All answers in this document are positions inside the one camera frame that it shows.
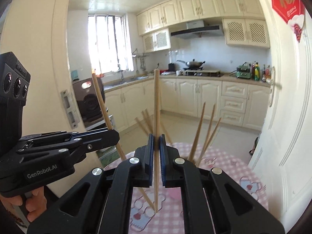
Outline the person left hand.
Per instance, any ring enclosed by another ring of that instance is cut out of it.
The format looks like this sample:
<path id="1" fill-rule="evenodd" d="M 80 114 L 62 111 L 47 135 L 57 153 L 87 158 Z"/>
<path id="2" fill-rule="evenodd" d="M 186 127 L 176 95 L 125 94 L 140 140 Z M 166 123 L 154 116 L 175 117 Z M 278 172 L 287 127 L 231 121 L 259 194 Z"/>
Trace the person left hand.
<path id="1" fill-rule="evenodd" d="M 28 211 L 27 220 L 29 222 L 33 222 L 47 209 L 47 199 L 44 196 L 44 187 L 35 189 L 31 193 L 32 196 L 25 202 L 25 207 Z M 20 195 L 12 198 L 5 198 L 1 195 L 1 202 L 4 208 L 10 212 L 11 215 L 20 218 L 19 214 L 14 208 L 14 206 L 20 207 L 23 205 L 23 200 Z"/>

